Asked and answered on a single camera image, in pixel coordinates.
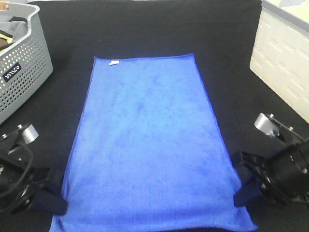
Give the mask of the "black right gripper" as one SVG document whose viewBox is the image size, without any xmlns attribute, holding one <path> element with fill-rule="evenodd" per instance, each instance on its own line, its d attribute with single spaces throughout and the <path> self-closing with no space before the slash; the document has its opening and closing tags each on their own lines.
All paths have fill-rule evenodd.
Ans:
<svg viewBox="0 0 309 232">
<path fill-rule="evenodd" d="M 309 141 L 292 130 L 278 137 L 286 146 L 266 158 L 238 151 L 238 167 L 250 176 L 234 194 L 234 206 L 309 203 Z"/>
</svg>

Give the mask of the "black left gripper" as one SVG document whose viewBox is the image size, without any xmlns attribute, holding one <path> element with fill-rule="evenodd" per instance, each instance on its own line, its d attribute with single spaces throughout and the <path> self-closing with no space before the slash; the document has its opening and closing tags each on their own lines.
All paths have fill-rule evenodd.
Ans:
<svg viewBox="0 0 309 232">
<path fill-rule="evenodd" d="M 18 128 L 0 136 L 0 213 L 35 210 L 63 216 L 68 202 L 61 193 L 63 172 L 33 164 L 34 154 Z"/>
</svg>

